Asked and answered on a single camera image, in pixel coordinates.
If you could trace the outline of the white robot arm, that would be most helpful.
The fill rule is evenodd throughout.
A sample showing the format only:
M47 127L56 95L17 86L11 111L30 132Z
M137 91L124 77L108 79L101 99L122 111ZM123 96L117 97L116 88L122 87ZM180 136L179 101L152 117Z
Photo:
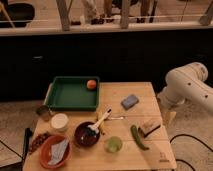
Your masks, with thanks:
M213 115L213 88L205 84L207 78L207 67L200 62L174 68L166 74L166 86L157 94L165 127L176 116L174 108L185 100L199 104Z

